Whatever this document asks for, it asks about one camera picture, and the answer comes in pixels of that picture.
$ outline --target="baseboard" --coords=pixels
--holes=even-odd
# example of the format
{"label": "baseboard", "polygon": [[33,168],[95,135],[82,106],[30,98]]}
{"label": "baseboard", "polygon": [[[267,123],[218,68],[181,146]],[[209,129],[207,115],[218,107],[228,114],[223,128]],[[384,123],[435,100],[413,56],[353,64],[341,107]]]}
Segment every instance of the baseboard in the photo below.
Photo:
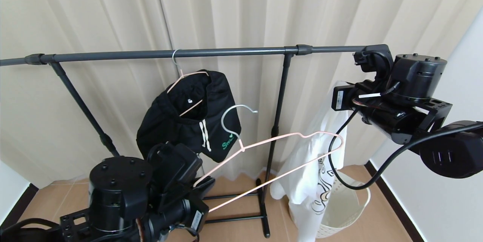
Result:
{"label": "baseboard", "polygon": [[[370,161],[366,163],[364,166],[366,167],[366,170],[369,172],[371,176],[374,176],[374,174],[376,174],[376,168],[373,166],[373,164]],[[399,218],[400,222],[406,229],[406,232],[408,232],[409,237],[411,237],[411,239],[414,242],[425,242],[423,237],[417,230],[416,226],[414,226],[411,219],[409,219],[409,216],[406,214],[406,212],[399,204],[399,202],[397,201],[392,191],[389,189],[388,185],[386,185],[386,182],[383,179],[378,179],[376,181],[376,184],[379,187],[379,189],[381,189],[381,191],[383,192],[384,197],[391,205],[392,209],[394,210],[395,214]]]}
{"label": "baseboard", "polygon": [[10,213],[8,213],[8,216],[0,226],[2,230],[18,222],[22,214],[27,209],[27,206],[29,206],[30,202],[33,200],[33,197],[37,191],[38,188],[33,184],[30,184],[29,187],[25,189],[24,194],[22,194],[22,196],[18,199],[17,203],[12,208]]}

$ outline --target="curtain fold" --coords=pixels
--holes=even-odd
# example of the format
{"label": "curtain fold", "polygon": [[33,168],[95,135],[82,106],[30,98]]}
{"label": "curtain fold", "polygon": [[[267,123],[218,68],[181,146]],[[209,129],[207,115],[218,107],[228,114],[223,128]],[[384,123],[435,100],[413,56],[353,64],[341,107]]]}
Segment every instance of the curtain fold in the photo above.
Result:
{"label": "curtain fold", "polygon": [[[400,53],[447,58],[483,0],[0,0],[0,58],[31,53],[388,44]],[[270,137],[283,56],[177,58],[185,73],[226,74],[245,144]],[[137,129],[152,100],[178,78],[169,59],[63,64],[79,94],[119,152],[140,156]],[[87,175],[110,154],[49,66],[1,68],[1,159],[38,187]],[[294,56],[280,134],[302,131],[336,80],[373,74],[350,53]],[[365,163],[384,136],[356,118],[347,165]],[[297,138],[277,142],[274,168]],[[269,145],[242,153],[217,175],[255,176]],[[202,156],[205,171],[215,166]]]}

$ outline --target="pink hanger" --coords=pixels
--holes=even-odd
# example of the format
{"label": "pink hanger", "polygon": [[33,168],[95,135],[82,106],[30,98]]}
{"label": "pink hanger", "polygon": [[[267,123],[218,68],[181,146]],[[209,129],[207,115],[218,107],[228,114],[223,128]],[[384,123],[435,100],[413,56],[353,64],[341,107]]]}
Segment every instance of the pink hanger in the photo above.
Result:
{"label": "pink hanger", "polygon": [[238,142],[240,143],[240,149],[239,149],[237,152],[235,152],[233,155],[231,155],[229,158],[226,158],[224,161],[222,161],[221,163],[219,163],[219,164],[218,164],[218,166],[216,166],[215,168],[213,168],[212,170],[210,170],[208,173],[206,173],[205,175],[203,175],[201,178],[199,178],[199,179],[198,179],[198,180],[195,182],[195,184],[193,185],[193,187],[196,187],[196,186],[197,186],[197,185],[198,185],[198,184],[199,184],[199,183],[200,183],[200,182],[201,182],[203,179],[205,179],[205,178],[206,178],[206,177],[208,177],[208,176],[209,176],[211,173],[213,173],[214,171],[216,171],[217,169],[219,169],[219,168],[220,168],[222,165],[224,165],[225,163],[227,163],[229,160],[233,159],[233,158],[234,158],[235,156],[237,156],[239,153],[244,152],[244,151],[245,151],[245,150],[247,150],[247,149],[250,149],[250,148],[253,148],[253,147],[256,147],[256,146],[262,145],[262,144],[266,144],[266,143],[272,142],[272,141],[274,141],[274,140],[282,139],[282,138],[289,137],[289,136],[293,136],[293,135],[298,135],[298,136],[303,137],[303,138],[309,138],[309,137],[312,137],[312,136],[314,136],[314,135],[316,135],[316,134],[328,134],[328,135],[333,135],[333,136],[335,136],[335,137],[340,138],[340,145],[339,145],[337,148],[333,149],[332,151],[330,151],[330,152],[328,152],[328,153],[326,153],[326,154],[323,154],[322,156],[319,156],[319,157],[317,157],[317,158],[315,158],[315,159],[312,159],[312,160],[308,161],[307,163],[304,163],[304,164],[303,164],[303,165],[301,165],[301,166],[298,166],[298,167],[296,167],[296,168],[294,168],[294,169],[292,169],[292,170],[290,170],[290,171],[288,171],[288,172],[286,172],[286,173],[283,173],[282,175],[280,175],[280,176],[278,176],[278,177],[276,177],[276,178],[274,178],[274,179],[272,179],[272,180],[269,180],[269,181],[267,181],[267,182],[264,182],[263,184],[259,185],[258,187],[255,187],[255,188],[253,188],[253,189],[250,189],[250,190],[246,191],[245,193],[240,194],[240,195],[238,195],[238,196],[236,196],[236,197],[234,197],[234,198],[232,198],[232,199],[230,199],[230,200],[228,200],[228,201],[226,201],[226,202],[224,202],[224,203],[220,204],[219,206],[216,206],[216,207],[214,207],[214,208],[210,209],[210,212],[212,212],[212,211],[214,211],[214,210],[216,210],[216,209],[218,209],[218,208],[221,208],[222,206],[225,206],[226,204],[229,204],[229,203],[231,203],[231,202],[233,202],[233,201],[236,201],[237,199],[239,199],[239,198],[241,198],[241,197],[245,196],[246,194],[249,194],[250,192],[253,192],[253,191],[255,191],[255,190],[257,190],[257,189],[259,189],[259,188],[261,188],[261,187],[264,187],[265,185],[268,185],[268,184],[270,184],[270,183],[272,183],[272,182],[274,182],[274,181],[276,181],[276,180],[278,180],[278,179],[280,179],[280,178],[283,178],[283,177],[285,177],[286,175],[289,175],[290,173],[293,173],[294,171],[297,171],[297,170],[299,170],[299,169],[303,168],[304,166],[307,166],[309,163],[312,163],[312,162],[313,162],[313,161],[315,161],[315,160],[319,160],[319,159],[321,159],[321,158],[323,158],[323,157],[328,156],[329,154],[331,154],[331,153],[335,152],[336,150],[340,149],[340,148],[343,146],[343,144],[344,144],[344,139],[343,139],[343,137],[342,137],[342,136],[340,136],[340,135],[338,135],[338,134],[331,133],[331,132],[325,132],[325,131],[316,131],[316,132],[314,132],[314,133],[312,133],[312,134],[309,134],[309,135],[307,135],[307,136],[302,135],[302,134],[301,134],[301,133],[299,133],[299,132],[296,132],[296,133],[290,133],[290,134],[285,134],[285,135],[281,135],[281,136],[277,136],[277,137],[272,137],[272,138],[270,138],[270,139],[266,139],[266,140],[263,140],[263,141],[260,141],[260,142],[257,142],[257,143],[255,143],[255,144],[251,144],[251,145],[248,145],[248,146],[246,146],[246,147],[245,147],[245,146],[243,146],[242,140],[240,139],[240,135],[238,135],[236,132],[233,132],[233,131],[231,131],[231,130],[228,130],[228,129],[225,127],[225,124],[223,123],[223,120],[224,120],[224,118],[225,118],[226,113],[228,113],[228,111],[230,111],[231,109],[236,108],[236,107],[239,107],[239,106],[243,106],[243,107],[245,107],[245,108],[249,109],[250,111],[252,111],[252,113],[258,113],[258,111],[253,111],[253,110],[252,110],[250,107],[248,107],[247,105],[240,104],[240,105],[234,105],[234,106],[232,106],[232,107],[228,108],[228,109],[227,109],[227,110],[226,110],[226,111],[223,113],[223,116],[221,117],[221,125],[222,125],[223,129],[224,129],[225,131],[230,132],[231,134],[234,134],[235,136],[237,136],[237,137],[238,137]]}
{"label": "pink hanger", "polygon": [[[171,87],[166,91],[166,93],[169,93],[169,91],[171,91],[171,89],[173,89],[173,87],[181,80],[183,79],[184,77],[186,76],[189,76],[189,75],[195,75],[195,74],[206,74],[208,77],[210,77],[210,75],[208,75],[208,73],[206,71],[198,71],[198,72],[193,72],[193,73],[188,73],[188,74],[183,74],[183,70],[181,69],[181,66],[176,62],[175,58],[174,58],[174,54],[176,53],[176,51],[179,51],[179,49],[176,49],[175,51],[173,51],[173,55],[171,56],[171,60],[173,61],[173,63],[176,65],[176,67],[179,68],[180,72],[181,72],[181,76],[179,77],[179,79],[177,79],[172,85]],[[196,106],[198,106],[198,104],[200,104],[203,100],[200,100],[198,101],[195,105],[191,106],[188,110],[184,111],[182,114],[180,114],[180,116],[188,113],[189,111],[191,111],[191,109],[195,108]]]}

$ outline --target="black garment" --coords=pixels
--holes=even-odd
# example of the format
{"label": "black garment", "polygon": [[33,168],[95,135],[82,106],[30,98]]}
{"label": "black garment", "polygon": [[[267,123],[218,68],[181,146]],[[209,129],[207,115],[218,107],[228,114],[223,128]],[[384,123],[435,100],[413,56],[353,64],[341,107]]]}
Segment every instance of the black garment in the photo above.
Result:
{"label": "black garment", "polygon": [[[144,158],[153,146],[165,142],[185,144],[197,154],[204,153],[218,163],[226,158],[236,137],[223,130],[221,116],[235,105],[235,100],[225,74],[200,71],[206,71],[210,77],[204,73],[187,76],[169,93],[170,86],[152,102],[137,135]],[[202,103],[179,116],[201,99]],[[241,132],[235,109],[226,114],[225,126],[238,134]]]}

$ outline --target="wooden floor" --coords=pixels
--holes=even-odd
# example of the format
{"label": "wooden floor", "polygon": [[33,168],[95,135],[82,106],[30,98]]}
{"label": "wooden floor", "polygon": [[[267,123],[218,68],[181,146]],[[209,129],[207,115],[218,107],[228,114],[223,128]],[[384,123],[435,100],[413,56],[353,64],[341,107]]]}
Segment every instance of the wooden floor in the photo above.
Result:
{"label": "wooden floor", "polygon": [[[349,166],[344,173],[356,180],[366,181],[369,173],[363,166]],[[220,178],[209,195],[237,194],[244,192],[255,183],[246,175],[240,175],[234,182]],[[86,180],[59,181],[38,191],[30,203],[22,219],[40,217],[58,222],[60,216],[85,209],[88,206],[88,187]],[[347,229],[333,235],[324,242],[409,242],[411,239],[398,220],[383,194],[376,185],[371,187],[371,202],[359,220]],[[213,207],[224,200],[209,200],[207,204]],[[288,213],[288,200],[274,200],[267,194],[267,212],[271,237],[268,240],[277,242],[297,242],[297,228]],[[243,197],[227,206],[210,213],[209,219],[226,216],[250,216],[259,213],[256,196]],[[168,237],[168,242],[191,242],[193,237],[185,230],[174,230]],[[259,219],[207,224],[200,233],[203,241],[230,242],[265,242],[262,225]]]}

